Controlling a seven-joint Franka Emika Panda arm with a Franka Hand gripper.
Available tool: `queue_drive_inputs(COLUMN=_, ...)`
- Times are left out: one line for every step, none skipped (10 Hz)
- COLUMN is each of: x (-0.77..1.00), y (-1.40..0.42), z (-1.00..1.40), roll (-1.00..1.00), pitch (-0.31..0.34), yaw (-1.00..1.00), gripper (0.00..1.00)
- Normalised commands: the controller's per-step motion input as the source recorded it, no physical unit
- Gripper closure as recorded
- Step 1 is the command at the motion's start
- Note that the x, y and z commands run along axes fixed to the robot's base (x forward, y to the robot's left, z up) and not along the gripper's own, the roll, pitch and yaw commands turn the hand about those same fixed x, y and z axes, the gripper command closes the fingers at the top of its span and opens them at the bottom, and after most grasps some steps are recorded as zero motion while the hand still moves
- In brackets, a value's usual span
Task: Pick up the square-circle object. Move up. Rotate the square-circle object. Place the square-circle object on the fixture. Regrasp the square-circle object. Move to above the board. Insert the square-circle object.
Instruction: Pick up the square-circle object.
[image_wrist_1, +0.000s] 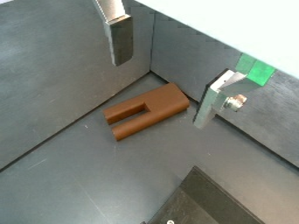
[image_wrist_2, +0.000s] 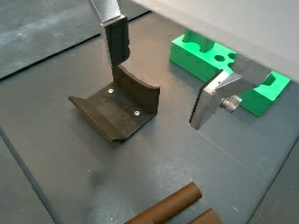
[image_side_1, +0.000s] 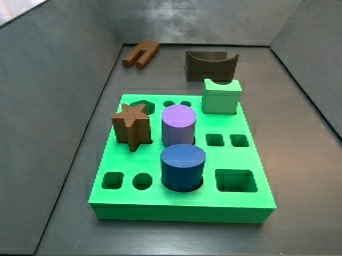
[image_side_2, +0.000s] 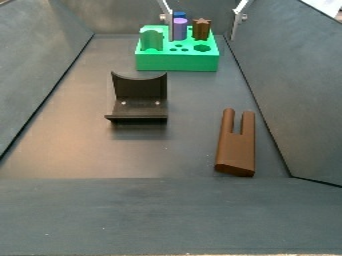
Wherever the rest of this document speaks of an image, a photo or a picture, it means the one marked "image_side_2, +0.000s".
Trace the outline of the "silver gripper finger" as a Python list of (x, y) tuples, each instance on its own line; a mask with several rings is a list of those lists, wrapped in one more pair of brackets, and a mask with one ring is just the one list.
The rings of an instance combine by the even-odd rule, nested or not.
[(246, 16), (243, 13), (245, 9), (247, 8), (250, 0), (241, 0), (238, 6), (233, 9), (234, 13), (234, 22), (233, 22), (233, 28), (231, 28), (231, 34), (230, 34), (230, 40), (235, 39), (238, 26), (242, 23), (242, 20)]
[(169, 40), (174, 40), (174, 11), (169, 6), (166, 0), (157, 0), (159, 7), (162, 9), (162, 14), (159, 15), (161, 19), (169, 26)]

